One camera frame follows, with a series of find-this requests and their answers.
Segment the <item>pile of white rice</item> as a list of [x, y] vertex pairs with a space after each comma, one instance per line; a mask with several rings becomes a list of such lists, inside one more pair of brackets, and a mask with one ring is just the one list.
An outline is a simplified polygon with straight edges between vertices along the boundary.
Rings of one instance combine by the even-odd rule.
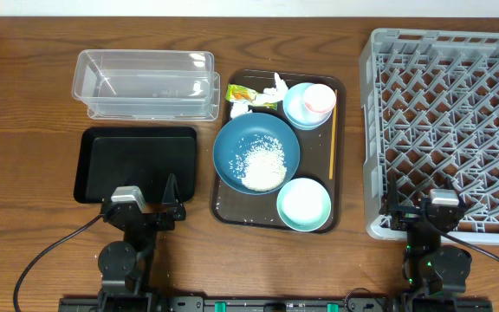
[[229, 167], [244, 187], [254, 192], [267, 192], [279, 186], [287, 174], [282, 143], [269, 135], [254, 134], [242, 138], [239, 147], [245, 151], [235, 153]]

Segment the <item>dark blue plate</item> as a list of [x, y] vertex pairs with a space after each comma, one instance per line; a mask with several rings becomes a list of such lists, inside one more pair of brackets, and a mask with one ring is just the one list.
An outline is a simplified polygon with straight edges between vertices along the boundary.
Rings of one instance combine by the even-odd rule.
[[295, 176], [300, 158], [295, 132], [272, 114], [244, 114], [227, 122], [213, 147], [220, 179], [249, 195], [279, 190]]

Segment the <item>white tissue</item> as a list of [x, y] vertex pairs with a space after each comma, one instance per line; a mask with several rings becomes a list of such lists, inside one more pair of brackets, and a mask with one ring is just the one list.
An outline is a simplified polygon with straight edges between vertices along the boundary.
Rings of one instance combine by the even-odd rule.
[[232, 104], [232, 108], [230, 110], [231, 119], [235, 119], [244, 114], [250, 114], [252, 112], [250, 106], [245, 102], [236, 102]]
[[265, 88], [263, 90], [262, 94], [264, 96], [265, 103], [277, 103], [279, 101], [283, 101], [288, 92], [287, 83], [278, 73], [274, 73], [274, 82], [274, 87]]

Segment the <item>yellow green snack wrapper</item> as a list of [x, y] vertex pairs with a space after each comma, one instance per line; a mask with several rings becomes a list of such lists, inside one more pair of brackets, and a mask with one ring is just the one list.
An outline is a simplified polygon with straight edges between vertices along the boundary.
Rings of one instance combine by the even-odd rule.
[[229, 84], [225, 100], [231, 103], [242, 103], [252, 107], [269, 107], [277, 109], [280, 100], [275, 88], [265, 88], [261, 93], [245, 86]]

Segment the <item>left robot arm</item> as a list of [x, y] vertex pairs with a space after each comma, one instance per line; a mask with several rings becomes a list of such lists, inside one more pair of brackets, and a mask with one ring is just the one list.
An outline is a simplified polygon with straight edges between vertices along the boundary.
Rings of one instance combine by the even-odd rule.
[[98, 266], [102, 274], [98, 311], [167, 311], [168, 300], [149, 286], [157, 235], [184, 221], [186, 210], [177, 179], [165, 184], [162, 212], [144, 212], [146, 201], [137, 186], [121, 186], [103, 202], [103, 221], [123, 232], [123, 239], [103, 248]]

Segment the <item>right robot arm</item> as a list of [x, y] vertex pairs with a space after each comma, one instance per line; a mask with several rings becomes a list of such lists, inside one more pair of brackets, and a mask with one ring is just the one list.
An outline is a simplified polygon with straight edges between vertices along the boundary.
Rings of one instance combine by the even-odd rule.
[[455, 295], [466, 290], [472, 256], [443, 245], [442, 236], [458, 226], [465, 212], [466, 205], [450, 182], [431, 189], [417, 205], [404, 205], [399, 202], [396, 178], [390, 178], [379, 213], [391, 218], [392, 230], [406, 233], [402, 274], [410, 288], [390, 299], [387, 311], [457, 310]]

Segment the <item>black waste tray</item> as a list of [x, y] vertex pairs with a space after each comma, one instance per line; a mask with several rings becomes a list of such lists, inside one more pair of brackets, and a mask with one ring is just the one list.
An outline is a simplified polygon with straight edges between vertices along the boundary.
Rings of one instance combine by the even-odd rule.
[[81, 136], [74, 198], [97, 204], [120, 186], [137, 186], [147, 203], [159, 204], [168, 177], [179, 195], [195, 192], [197, 132], [192, 127], [90, 127]]

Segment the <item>grey dishwasher rack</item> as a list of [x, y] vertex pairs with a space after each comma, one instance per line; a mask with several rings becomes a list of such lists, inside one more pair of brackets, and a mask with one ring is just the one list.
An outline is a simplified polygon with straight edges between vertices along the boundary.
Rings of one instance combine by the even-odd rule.
[[360, 58], [367, 233], [402, 240], [380, 213], [451, 182], [467, 205], [454, 236], [499, 246], [499, 33], [376, 29]]

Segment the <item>mint green bowl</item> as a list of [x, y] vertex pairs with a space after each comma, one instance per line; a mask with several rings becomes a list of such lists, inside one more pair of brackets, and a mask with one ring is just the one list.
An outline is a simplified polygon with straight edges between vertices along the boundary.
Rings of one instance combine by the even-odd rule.
[[332, 201], [327, 189], [309, 178], [289, 181], [278, 193], [276, 209], [288, 228], [311, 232], [320, 229], [330, 218]]

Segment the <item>wooden chopstick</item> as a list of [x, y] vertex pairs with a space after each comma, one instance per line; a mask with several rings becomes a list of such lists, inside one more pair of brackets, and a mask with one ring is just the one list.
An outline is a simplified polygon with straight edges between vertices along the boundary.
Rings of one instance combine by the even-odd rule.
[[336, 128], [337, 128], [337, 103], [338, 90], [334, 90], [334, 107], [332, 110], [332, 126], [331, 126], [331, 141], [330, 141], [330, 157], [329, 157], [329, 180], [334, 179], [334, 164], [335, 164], [335, 146], [336, 146]]

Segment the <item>dark brown serving tray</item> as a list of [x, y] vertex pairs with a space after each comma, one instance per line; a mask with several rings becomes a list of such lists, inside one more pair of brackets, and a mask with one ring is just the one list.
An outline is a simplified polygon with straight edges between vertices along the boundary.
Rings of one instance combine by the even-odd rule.
[[[290, 87], [298, 83], [310, 82], [329, 86], [333, 91], [338, 90], [337, 128], [335, 146], [334, 179], [329, 180], [329, 157], [332, 117], [313, 130], [300, 130], [294, 127], [283, 112], [282, 104], [277, 109], [255, 107], [253, 113], [272, 114], [284, 120], [295, 132], [300, 144], [301, 158], [299, 167], [292, 179], [309, 178], [321, 183], [332, 201], [332, 212], [328, 221], [316, 234], [326, 234], [332, 231], [340, 222], [343, 156], [344, 156], [344, 121], [346, 112], [346, 89], [342, 82], [332, 76], [303, 75], [295, 73], [280, 73], [281, 78]], [[228, 103], [225, 109], [223, 126], [229, 121], [232, 104]], [[249, 195], [238, 192], [226, 185], [218, 176], [211, 189], [210, 209], [216, 220], [226, 224], [254, 226], [260, 228], [287, 231], [276, 209], [276, 198], [279, 190], [263, 195]]]

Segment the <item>clear plastic bin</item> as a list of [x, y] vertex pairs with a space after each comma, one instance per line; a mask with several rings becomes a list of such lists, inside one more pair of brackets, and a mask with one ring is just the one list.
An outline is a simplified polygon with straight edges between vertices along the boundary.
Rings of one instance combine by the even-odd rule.
[[208, 51], [86, 49], [71, 94], [95, 120], [214, 121], [220, 75]]

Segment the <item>pink cup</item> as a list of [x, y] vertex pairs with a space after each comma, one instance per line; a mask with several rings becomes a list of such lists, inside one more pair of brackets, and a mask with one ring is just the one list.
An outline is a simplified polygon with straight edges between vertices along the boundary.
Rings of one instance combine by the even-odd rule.
[[327, 85], [312, 84], [303, 93], [303, 112], [308, 123], [321, 123], [336, 105], [336, 94]]

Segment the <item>light blue small plate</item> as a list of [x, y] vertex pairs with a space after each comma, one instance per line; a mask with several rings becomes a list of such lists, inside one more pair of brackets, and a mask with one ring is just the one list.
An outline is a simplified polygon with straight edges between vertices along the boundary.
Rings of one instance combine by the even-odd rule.
[[305, 107], [303, 95], [306, 89], [311, 86], [310, 82], [294, 85], [288, 90], [282, 103], [283, 112], [288, 121], [300, 130], [313, 130], [325, 123], [332, 115], [332, 112], [327, 114], [313, 113]]

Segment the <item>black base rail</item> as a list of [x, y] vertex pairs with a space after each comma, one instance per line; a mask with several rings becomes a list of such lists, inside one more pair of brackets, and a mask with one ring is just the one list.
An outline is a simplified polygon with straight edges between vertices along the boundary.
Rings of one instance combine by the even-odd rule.
[[492, 304], [484, 300], [435, 302], [417, 301], [413, 308], [385, 298], [350, 297], [342, 300], [289, 299], [210, 299], [197, 296], [177, 296], [159, 302], [154, 308], [148, 304], [116, 300], [99, 302], [96, 298], [62, 298], [59, 312], [97, 311], [158, 311], [158, 312], [374, 312], [374, 311], [491, 311]]

